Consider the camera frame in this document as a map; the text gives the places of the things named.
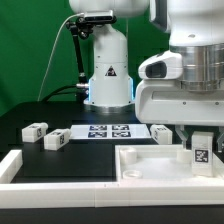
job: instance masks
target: warning label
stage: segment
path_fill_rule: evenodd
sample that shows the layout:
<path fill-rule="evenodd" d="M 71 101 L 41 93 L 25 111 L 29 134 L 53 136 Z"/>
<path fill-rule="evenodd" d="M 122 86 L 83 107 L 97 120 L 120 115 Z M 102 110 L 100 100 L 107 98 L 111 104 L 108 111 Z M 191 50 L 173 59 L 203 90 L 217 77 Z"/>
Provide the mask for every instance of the warning label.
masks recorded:
<path fill-rule="evenodd" d="M 106 76 L 117 76 L 117 74 L 114 71 L 114 68 L 112 66 L 110 66 L 109 70 L 106 73 Z"/>

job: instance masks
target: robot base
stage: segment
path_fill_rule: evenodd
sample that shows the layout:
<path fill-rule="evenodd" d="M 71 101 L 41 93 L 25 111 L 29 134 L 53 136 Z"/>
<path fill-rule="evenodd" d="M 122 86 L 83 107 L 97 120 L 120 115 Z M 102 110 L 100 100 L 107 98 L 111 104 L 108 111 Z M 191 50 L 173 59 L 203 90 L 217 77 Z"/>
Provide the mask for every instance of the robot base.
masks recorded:
<path fill-rule="evenodd" d="M 89 102 L 88 99 L 84 101 L 84 106 L 86 110 L 102 114 L 124 113 L 128 111 L 133 111 L 135 109 L 134 102 L 131 102 L 129 105 L 125 106 L 107 107 L 107 106 L 96 106 L 94 104 L 91 104 L 91 102 Z"/>
<path fill-rule="evenodd" d="M 136 90 L 136 116 L 142 123 L 224 126 L 224 84 L 220 90 L 189 92 L 176 80 L 143 80 Z"/>

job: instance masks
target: white platform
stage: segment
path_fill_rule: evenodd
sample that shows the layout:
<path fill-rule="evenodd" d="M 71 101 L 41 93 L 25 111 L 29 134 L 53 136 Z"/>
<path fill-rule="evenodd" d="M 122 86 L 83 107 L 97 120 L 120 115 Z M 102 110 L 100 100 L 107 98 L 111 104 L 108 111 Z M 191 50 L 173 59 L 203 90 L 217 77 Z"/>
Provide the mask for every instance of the white platform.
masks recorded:
<path fill-rule="evenodd" d="M 224 166 L 213 155 L 215 176 L 193 176 L 190 164 L 176 162 L 180 145 L 132 146 L 137 162 L 123 166 L 116 147 L 117 182 L 0 184 L 0 208 L 106 207 L 224 204 Z M 142 179 L 123 179 L 137 169 Z"/>

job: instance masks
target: green backdrop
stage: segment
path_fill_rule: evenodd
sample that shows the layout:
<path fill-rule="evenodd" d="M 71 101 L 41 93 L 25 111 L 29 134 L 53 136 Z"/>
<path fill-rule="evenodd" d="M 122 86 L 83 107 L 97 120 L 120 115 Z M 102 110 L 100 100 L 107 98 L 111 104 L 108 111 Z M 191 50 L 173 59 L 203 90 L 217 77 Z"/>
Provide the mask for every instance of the green backdrop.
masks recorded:
<path fill-rule="evenodd" d="M 73 12 L 68 0 L 0 0 L 0 115 L 13 106 L 36 101 L 53 43 L 62 22 Z M 126 19 L 115 28 L 126 34 Z M 168 48 L 168 35 L 148 22 L 148 12 L 128 20 L 129 74 L 135 84 L 138 66 Z M 85 71 L 93 73 L 92 37 L 81 41 Z M 46 79 L 43 96 L 76 83 L 77 67 L 71 35 L 64 29 Z M 75 100 L 74 96 L 52 100 Z"/>

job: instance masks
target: white block with marker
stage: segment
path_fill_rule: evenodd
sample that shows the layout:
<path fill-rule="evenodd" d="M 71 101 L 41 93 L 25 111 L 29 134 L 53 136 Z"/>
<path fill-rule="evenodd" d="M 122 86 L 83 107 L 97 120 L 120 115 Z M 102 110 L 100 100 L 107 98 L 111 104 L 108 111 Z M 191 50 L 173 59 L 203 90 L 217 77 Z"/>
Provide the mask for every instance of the white block with marker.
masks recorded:
<path fill-rule="evenodd" d="M 22 129 L 22 140 L 23 142 L 36 142 L 46 135 L 47 129 L 47 123 L 33 123 Z"/>
<path fill-rule="evenodd" d="M 164 125 L 153 124 L 150 128 L 152 138 L 159 145 L 171 145 L 173 132 Z"/>
<path fill-rule="evenodd" d="M 69 142 L 70 129 L 56 129 L 44 137 L 44 149 L 58 150 Z"/>
<path fill-rule="evenodd" d="M 192 173 L 199 176 L 213 176 L 212 132 L 194 132 L 192 135 Z"/>

